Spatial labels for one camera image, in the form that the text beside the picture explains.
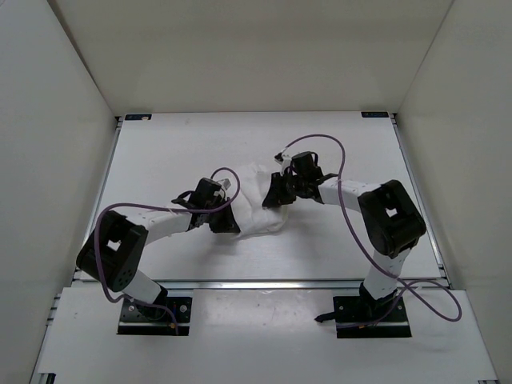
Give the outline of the white skirt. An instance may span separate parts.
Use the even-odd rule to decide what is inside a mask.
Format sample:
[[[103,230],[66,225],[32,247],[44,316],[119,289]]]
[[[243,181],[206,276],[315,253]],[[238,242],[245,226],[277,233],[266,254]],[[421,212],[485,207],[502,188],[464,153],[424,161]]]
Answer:
[[[271,170],[251,163],[234,168],[240,181],[240,191],[231,204],[240,233],[238,238],[273,234],[280,231],[288,219],[287,206],[265,208],[262,204],[271,183]]]

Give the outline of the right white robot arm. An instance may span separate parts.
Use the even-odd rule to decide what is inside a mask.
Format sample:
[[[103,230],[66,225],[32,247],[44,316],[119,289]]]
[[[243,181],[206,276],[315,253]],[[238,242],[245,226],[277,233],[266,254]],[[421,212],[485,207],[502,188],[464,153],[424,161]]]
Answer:
[[[362,216],[374,252],[370,271],[359,288],[358,309],[368,320],[379,319],[397,293],[406,257],[426,233],[425,221],[406,189],[398,180],[368,184],[324,174],[318,155],[312,151],[293,157],[279,153],[274,159],[281,170],[271,175],[262,203],[265,208],[278,208],[302,198]]]

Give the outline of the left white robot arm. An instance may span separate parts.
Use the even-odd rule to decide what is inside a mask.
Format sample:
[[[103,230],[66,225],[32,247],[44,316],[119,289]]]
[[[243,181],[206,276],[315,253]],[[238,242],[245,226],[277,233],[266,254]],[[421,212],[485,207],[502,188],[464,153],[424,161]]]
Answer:
[[[100,282],[105,292],[120,293],[132,301],[148,318],[163,316],[167,290],[140,271],[144,248],[204,225],[213,233],[238,234],[229,188],[227,178],[202,178],[194,190],[172,200],[171,208],[143,206],[133,216],[114,208],[105,210],[78,253],[77,268]]]

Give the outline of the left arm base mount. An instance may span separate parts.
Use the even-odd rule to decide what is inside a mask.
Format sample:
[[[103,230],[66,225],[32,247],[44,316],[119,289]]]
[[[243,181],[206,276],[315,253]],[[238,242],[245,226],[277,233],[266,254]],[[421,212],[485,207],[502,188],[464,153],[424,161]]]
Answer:
[[[129,300],[122,302],[117,334],[135,336],[188,336],[193,297],[169,294],[159,306],[166,310],[142,306]]]

